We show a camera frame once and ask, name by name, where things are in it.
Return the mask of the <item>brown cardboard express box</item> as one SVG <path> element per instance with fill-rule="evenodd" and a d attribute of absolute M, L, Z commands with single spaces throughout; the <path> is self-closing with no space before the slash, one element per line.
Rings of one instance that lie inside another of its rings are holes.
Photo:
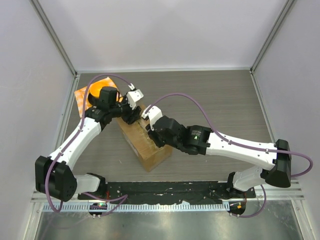
<path fill-rule="evenodd" d="M 125 123 L 121 117 L 116 120 L 125 140 L 130 145 L 145 171 L 152 171 L 172 155 L 173 148 L 171 146 L 165 145 L 159 148 L 149 138 L 146 130 L 146 126 L 150 122 L 149 120 L 140 118 L 130 125 Z"/>

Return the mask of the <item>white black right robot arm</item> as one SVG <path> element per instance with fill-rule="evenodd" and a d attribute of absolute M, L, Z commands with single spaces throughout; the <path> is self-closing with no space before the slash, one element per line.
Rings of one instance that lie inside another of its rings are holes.
<path fill-rule="evenodd" d="M 157 147 L 171 146 L 189 155 L 223 156 L 253 165 L 232 172 L 227 178 L 226 193 L 233 198 L 263 184 L 277 188 L 291 186 L 291 154 L 286 140 L 259 143 L 218 134 L 200 125 L 185 127 L 173 118 L 162 116 L 146 131 Z"/>

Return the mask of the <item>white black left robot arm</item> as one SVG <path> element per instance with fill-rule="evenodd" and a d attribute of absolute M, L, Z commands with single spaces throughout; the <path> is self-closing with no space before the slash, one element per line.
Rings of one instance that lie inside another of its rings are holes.
<path fill-rule="evenodd" d="M 134 87 L 124 96 L 117 88 L 104 86 L 99 95 L 87 92 L 90 107 L 83 111 L 78 126 L 49 156 L 39 156 L 35 161 L 35 188 L 38 192 L 63 202 L 75 194 L 89 193 L 100 200 L 107 192 L 106 179 L 94 173 L 75 176 L 73 168 L 89 143 L 98 136 L 114 118 L 122 118 L 131 125 L 140 117 L 138 101 L 143 93 Z"/>

